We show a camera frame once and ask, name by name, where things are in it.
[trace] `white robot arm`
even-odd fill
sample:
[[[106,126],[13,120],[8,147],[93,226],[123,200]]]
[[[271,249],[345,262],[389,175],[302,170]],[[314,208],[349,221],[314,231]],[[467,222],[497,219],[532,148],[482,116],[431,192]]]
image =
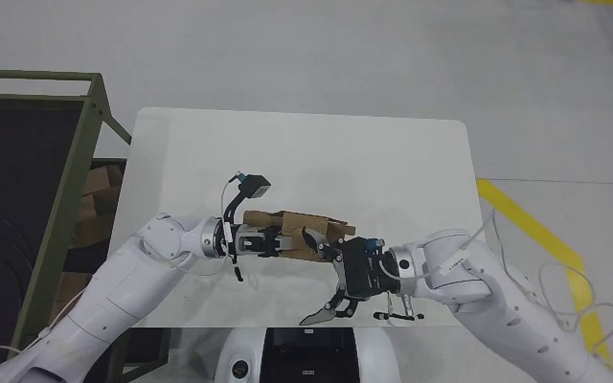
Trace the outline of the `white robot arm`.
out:
[[[447,304],[481,343],[537,382],[613,381],[611,370],[536,303],[524,275],[509,267],[511,279],[483,241],[472,240],[461,249],[469,239],[465,231],[445,230],[392,247],[399,275],[406,278],[398,295]]]
[[[124,331],[159,305],[197,260],[217,219],[195,223],[159,214],[94,274],[77,305],[53,329],[0,365],[3,383],[81,382]]]
[[[185,273],[178,268],[188,270],[198,258],[222,257],[218,245],[223,243],[224,231],[234,238],[245,233],[258,236],[257,230],[241,228],[244,225],[225,230],[223,226],[218,218],[154,217],[98,270],[65,318],[0,365],[0,381],[81,382],[104,350],[147,316],[181,280]],[[350,318],[358,302],[392,291],[407,303],[408,297],[416,297],[447,304],[486,347],[538,382],[613,381],[604,364],[527,296],[533,289],[523,276],[515,278],[522,281],[521,288],[509,278],[484,242],[473,240],[462,250],[469,238],[465,231],[447,230],[383,253],[380,239],[357,237],[332,248],[321,238],[305,234],[306,242],[314,240],[312,245],[320,256],[333,263],[339,284],[332,300],[302,324]],[[251,239],[242,244],[235,241],[235,256],[258,253],[243,246],[253,246]],[[360,273],[365,277],[356,278],[354,274]],[[336,311],[343,299],[350,305]]]

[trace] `white tabletop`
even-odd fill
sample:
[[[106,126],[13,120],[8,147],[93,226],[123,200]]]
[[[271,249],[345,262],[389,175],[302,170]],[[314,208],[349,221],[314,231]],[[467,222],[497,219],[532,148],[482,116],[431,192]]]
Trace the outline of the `white tabletop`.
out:
[[[226,180],[237,169],[272,184],[237,211],[290,210],[346,220],[357,235],[400,245],[432,232],[475,231],[481,214],[465,126],[457,121],[146,108],[138,115],[110,251],[158,212],[220,215]],[[226,200],[236,193],[228,188]],[[196,273],[221,260],[201,260]],[[231,267],[186,277],[138,327],[295,327],[329,300],[331,265],[241,258]],[[385,296],[350,320],[323,326],[387,326]],[[397,311],[401,302],[395,298]],[[440,304],[415,301],[426,319],[397,326],[457,325]]]

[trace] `gray floor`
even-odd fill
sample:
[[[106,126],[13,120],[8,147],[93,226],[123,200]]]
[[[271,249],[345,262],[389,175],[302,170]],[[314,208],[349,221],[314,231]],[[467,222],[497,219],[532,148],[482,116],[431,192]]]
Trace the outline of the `gray floor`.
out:
[[[613,299],[613,7],[21,0],[0,5],[0,67],[102,72],[114,115],[128,130],[145,106],[460,120],[476,175],[495,179],[582,254],[599,298]],[[51,88],[57,85],[0,82],[3,92]],[[124,156],[127,147],[107,132],[97,153]],[[500,224],[510,260],[525,272],[553,260],[506,219]],[[562,285],[562,301],[565,294]],[[602,319],[613,328],[613,313]],[[531,381],[461,329],[391,331],[406,382],[490,381],[494,374]],[[142,381],[205,376],[198,348],[188,344],[209,338],[183,339],[169,366]],[[485,359],[476,366],[467,350]]]

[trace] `yellow floor line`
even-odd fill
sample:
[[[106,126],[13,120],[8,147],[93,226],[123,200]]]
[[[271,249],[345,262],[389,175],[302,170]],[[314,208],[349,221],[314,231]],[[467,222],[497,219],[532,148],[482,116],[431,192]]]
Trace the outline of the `yellow floor line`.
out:
[[[581,3],[613,5],[613,0],[580,0]]]
[[[521,206],[508,198],[500,189],[496,188],[486,179],[477,179],[477,190],[479,195],[486,199],[494,209],[504,214],[519,229],[543,246],[557,261],[574,267],[585,274],[581,256],[529,215]],[[571,294],[573,295],[575,308],[581,310],[590,303],[591,294],[589,286],[582,277],[572,271],[567,272],[566,277],[568,278]],[[604,336],[598,313],[592,312],[584,315],[579,326],[583,334],[585,346],[591,351],[593,346]],[[609,350],[606,344],[600,345],[598,351],[607,361],[610,361]]]

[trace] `cardboard box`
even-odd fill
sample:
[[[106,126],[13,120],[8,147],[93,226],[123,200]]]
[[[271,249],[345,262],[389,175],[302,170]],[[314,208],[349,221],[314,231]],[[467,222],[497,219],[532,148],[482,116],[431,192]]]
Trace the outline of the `cardboard box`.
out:
[[[302,230],[304,227],[321,233],[326,236],[329,242],[355,235],[355,227],[348,225],[347,222],[321,215],[286,211],[276,213],[246,211],[243,214],[242,222],[255,227],[281,227],[282,236],[292,237],[294,250],[284,251],[280,254],[280,257],[317,262],[321,260],[314,251],[308,248],[303,239]]]
[[[57,286],[56,297],[54,298],[54,304],[51,309],[51,316],[49,317],[49,323],[55,319],[59,312],[73,299],[79,292],[87,286],[92,276],[84,273],[61,273],[59,277],[59,285]],[[65,316],[72,306],[67,308],[62,314]]]
[[[91,169],[89,173],[87,173],[83,195],[114,186],[120,186],[122,185],[123,179],[122,172],[117,165]]]
[[[89,170],[70,247],[87,247],[111,237],[122,174],[112,165]]]

